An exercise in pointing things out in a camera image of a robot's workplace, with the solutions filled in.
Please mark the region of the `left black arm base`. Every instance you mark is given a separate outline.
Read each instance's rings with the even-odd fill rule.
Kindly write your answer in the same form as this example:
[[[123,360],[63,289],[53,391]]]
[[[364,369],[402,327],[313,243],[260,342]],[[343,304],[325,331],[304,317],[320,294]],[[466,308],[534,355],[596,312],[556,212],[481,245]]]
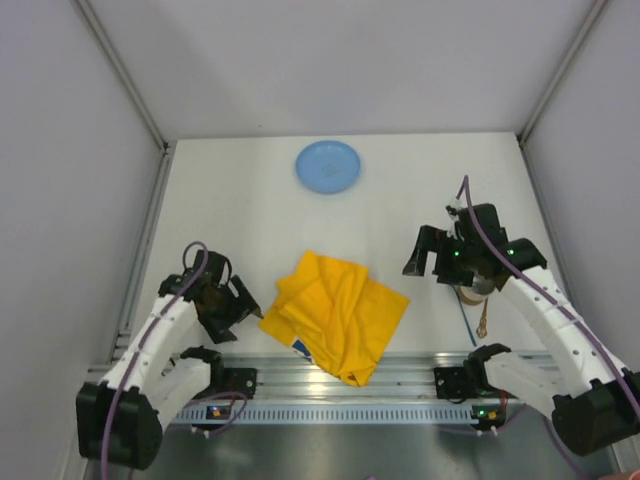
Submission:
[[[240,392],[248,399],[253,399],[257,388],[257,373],[255,368],[223,367],[211,374],[206,392],[208,395]]]

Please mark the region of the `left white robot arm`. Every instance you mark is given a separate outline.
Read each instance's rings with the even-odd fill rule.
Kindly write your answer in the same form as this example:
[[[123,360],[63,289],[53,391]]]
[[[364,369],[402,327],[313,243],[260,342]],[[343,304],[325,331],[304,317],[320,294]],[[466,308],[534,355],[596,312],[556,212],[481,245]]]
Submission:
[[[192,429],[222,432],[255,395],[256,369],[227,367],[220,352],[203,345],[177,349],[196,326],[214,344],[232,342],[232,326],[261,314],[226,256],[199,241],[187,248],[194,259],[161,282],[144,325],[120,359],[76,395],[79,454],[98,462],[103,479],[112,466],[149,468],[182,411],[188,411]]]

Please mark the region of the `blue metallic fork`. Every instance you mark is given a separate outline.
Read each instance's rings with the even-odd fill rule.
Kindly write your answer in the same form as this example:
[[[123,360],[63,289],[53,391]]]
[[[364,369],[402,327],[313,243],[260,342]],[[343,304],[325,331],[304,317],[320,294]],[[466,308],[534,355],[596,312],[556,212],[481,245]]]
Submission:
[[[462,302],[461,296],[460,296],[458,290],[455,287],[453,288],[453,291],[454,291],[454,294],[456,296],[456,299],[457,299],[457,302],[458,302],[458,305],[459,305],[459,309],[460,309],[460,312],[461,312],[461,315],[462,315],[462,318],[463,318],[463,321],[464,321],[464,324],[465,324],[466,331],[467,331],[469,339],[471,341],[471,344],[472,344],[473,347],[477,347],[477,345],[478,345],[477,344],[477,340],[476,340],[476,338],[474,336],[474,333],[473,333],[473,331],[471,329],[471,325],[470,325],[469,319],[467,317],[466,310],[465,310],[464,304]]]

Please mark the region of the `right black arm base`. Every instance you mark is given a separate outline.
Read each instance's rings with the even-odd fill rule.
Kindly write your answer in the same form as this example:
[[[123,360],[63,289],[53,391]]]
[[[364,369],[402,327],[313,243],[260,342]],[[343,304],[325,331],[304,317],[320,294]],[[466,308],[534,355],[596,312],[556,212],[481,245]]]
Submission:
[[[477,397],[477,390],[463,367],[436,367],[433,370],[437,398],[454,404]]]

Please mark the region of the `yellow cartoon print cloth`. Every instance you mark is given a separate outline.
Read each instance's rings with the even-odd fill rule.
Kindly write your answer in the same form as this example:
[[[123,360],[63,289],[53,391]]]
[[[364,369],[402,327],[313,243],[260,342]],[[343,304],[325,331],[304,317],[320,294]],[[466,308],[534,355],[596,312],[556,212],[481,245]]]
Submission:
[[[307,251],[259,328],[332,375],[366,383],[410,300],[374,280],[365,266]]]

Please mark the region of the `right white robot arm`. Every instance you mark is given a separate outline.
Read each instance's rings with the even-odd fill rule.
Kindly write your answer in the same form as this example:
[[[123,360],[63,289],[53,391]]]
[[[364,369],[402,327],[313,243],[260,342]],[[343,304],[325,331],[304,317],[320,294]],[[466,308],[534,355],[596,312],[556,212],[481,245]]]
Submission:
[[[423,225],[405,276],[422,276],[435,256],[438,283],[472,291],[480,281],[524,317],[554,360],[560,380],[494,343],[463,362],[475,389],[504,391],[549,419],[563,444],[586,456],[639,433],[639,375],[595,337],[526,238],[511,240],[490,203],[450,204],[447,229]]]

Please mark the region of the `light blue plate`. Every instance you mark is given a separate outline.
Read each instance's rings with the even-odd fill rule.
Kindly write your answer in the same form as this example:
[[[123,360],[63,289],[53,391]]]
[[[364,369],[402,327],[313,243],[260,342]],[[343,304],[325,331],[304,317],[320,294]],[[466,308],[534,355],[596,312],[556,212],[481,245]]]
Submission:
[[[295,160],[295,173],[312,192],[330,195],[350,189],[362,168],[360,155],[337,140],[321,140],[304,147]]]

